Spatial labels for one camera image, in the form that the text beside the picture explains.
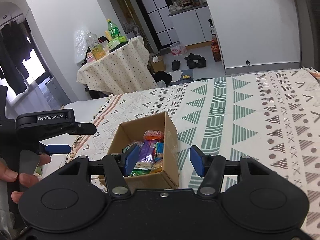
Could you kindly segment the dotted cloth round table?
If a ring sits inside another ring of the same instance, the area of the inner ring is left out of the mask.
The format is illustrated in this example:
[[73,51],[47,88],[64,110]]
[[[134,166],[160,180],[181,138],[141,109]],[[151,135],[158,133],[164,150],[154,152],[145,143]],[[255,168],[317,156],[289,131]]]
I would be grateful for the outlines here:
[[114,95],[157,88],[148,70],[149,58],[143,38],[134,37],[105,57],[83,65],[76,80],[89,90]]

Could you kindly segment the red bottle pack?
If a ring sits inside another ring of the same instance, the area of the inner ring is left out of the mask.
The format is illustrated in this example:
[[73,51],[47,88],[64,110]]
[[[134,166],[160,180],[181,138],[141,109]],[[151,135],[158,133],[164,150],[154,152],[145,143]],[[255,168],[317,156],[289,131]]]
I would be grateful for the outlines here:
[[174,42],[170,45],[170,50],[172,55],[174,56],[180,56],[187,53],[186,47],[181,44],[180,42]]

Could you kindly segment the yellow liquid bottle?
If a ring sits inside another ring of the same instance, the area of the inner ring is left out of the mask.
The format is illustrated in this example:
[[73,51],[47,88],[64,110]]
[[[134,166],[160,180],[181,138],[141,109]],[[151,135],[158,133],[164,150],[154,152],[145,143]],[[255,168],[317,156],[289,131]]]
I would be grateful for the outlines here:
[[86,42],[96,60],[106,56],[103,46],[100,44],[97,35],[89,30],[86,31]]

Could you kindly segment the black slippers pair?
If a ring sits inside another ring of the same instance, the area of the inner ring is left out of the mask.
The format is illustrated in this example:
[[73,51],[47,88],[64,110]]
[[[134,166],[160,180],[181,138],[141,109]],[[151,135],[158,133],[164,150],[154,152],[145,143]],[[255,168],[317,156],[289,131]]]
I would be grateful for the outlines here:
[[184,58],[189,69],[204,68],[207,65],[206,59],[200,55],[190,53]]

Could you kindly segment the dark red bottle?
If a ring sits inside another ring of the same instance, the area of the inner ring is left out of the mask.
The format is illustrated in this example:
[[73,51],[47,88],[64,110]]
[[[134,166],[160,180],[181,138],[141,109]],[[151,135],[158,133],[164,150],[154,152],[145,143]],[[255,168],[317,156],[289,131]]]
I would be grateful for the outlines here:
[[220,54],[220,48],[219,48],[219,44],[217,42],[216,35],[213,35],[211,48],[212,48],[214,60],[216,62],[222,61],[221,54]]

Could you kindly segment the single black slipper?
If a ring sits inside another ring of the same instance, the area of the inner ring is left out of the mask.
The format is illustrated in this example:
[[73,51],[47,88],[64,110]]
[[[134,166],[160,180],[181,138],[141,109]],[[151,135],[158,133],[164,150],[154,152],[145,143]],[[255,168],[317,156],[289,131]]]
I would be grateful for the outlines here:
[[174,61],[172,62],[172,67],[171,67],[171,69],[172,69],[173,71],[177,71],[177,70],[180,69],[180,65],[181,65],[181,62],[180,62],[180,61],[174,60]]

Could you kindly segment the brown cardboard box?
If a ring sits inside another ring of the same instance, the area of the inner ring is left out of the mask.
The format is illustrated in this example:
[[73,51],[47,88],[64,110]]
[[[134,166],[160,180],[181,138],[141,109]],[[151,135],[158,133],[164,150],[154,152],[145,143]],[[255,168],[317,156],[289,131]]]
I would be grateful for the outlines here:
[[124,153],[134,144],[138,159],[125,178],[130,190],[178,188],[177,129],[168,113],[121,123],[108,153]]

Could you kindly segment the orange biscuit packet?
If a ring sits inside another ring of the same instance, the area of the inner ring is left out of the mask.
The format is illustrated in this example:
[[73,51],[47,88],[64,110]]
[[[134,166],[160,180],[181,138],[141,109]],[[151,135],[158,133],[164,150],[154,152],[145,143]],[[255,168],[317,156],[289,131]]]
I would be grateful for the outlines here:
[[162,131],[147,130],[143,135],[143,140],[158,140],[164,139],[164,133]]

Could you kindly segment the dark green snack packet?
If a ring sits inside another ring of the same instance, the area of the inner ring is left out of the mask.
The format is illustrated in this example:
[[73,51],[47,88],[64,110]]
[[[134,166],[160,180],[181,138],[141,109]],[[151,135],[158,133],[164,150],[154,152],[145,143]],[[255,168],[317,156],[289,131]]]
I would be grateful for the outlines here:
[[147,175],[151,172],[150,169],[133,169],[130,176],[131,177],[136,177],[136,176],[143,176]]

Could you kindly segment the green cookie packet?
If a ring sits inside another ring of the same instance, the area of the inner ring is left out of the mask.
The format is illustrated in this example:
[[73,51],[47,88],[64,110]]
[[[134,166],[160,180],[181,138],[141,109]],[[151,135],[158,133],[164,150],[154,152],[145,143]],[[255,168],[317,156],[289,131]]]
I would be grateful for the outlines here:
[[154,165],[153,161],[138,161],[134,167],[135,170],[150,170]]

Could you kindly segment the green blue snack packet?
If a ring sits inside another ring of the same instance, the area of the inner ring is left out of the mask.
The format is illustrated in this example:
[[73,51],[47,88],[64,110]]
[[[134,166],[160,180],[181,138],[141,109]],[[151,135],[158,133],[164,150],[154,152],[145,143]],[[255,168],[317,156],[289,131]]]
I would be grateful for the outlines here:
[[155,155],[154,155],[154,161],[160,161],[163,159],[163,148],[164,144],[162,142],[157,142],[155,145]]

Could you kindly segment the patterned bed blanket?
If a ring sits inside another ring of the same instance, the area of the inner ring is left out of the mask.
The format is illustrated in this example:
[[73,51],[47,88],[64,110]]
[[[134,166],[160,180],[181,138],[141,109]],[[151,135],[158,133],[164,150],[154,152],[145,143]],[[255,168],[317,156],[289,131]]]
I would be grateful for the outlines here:
[[118,126],[166,112],[177,131],[179,185],[198,189],[196,145],[237,161],[250,156],[302,189],[310,202],[303,229],[319,239],[319,72],[312,68],[223,76],[114,95],[91,116],[95,135],[78,136],[66,157],[100,160]]

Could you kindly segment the purple snack packet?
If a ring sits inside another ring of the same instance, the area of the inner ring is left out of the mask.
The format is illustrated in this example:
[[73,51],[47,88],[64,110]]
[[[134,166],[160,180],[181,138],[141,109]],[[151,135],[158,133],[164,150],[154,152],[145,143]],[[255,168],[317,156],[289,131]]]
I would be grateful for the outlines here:
[[157,140],[144,140],[139,151],[138,161],[154,161],[156,143]]

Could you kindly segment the green soda bottle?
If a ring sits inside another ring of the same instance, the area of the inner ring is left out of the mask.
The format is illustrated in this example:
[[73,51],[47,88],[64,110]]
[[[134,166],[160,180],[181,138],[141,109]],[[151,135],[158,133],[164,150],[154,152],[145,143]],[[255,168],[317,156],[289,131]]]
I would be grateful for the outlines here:
[[111,19],[107,20],[107,25],[108,25],[108,32],[110,36],[112,37],[113,40],[118,40],[121,35],[120,35],[120,30],[116,24],[114,24]]

